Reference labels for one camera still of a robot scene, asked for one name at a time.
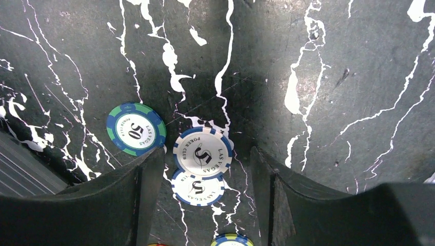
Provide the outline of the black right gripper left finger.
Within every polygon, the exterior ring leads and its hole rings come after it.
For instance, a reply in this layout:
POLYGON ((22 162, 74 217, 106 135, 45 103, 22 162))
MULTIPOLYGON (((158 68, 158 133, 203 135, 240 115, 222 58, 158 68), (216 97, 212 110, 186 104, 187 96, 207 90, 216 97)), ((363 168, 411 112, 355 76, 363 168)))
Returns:
POLYGON ((1 245, 146 245, 165 151, 55 195, 1 196, 1 245))

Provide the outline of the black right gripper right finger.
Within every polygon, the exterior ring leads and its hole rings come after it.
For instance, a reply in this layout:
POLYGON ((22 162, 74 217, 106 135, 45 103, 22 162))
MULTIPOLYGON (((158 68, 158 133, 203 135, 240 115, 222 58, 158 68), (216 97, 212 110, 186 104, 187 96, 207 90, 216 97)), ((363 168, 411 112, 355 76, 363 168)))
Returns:
POLYGON ((434 185, 384 183, 357 195, 250 151, 262 245, 434 245, 434 185))

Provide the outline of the white blue five chip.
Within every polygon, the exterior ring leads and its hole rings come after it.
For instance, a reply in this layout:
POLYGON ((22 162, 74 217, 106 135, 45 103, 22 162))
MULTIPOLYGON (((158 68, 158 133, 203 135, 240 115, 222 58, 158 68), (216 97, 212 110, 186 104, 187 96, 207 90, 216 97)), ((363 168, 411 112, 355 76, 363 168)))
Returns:
POLYGON ((197 207, 214 204, 222 198, 225 192, 222 177, 202 180, 193 178, 181 170, 174 172, 171 187, 178 200, 197 207))
POLYGON ((213 179, 231 166, 230 140, 214 128, 194 127, 183 132, 173 146, 177 167, 193 178, 213 179))

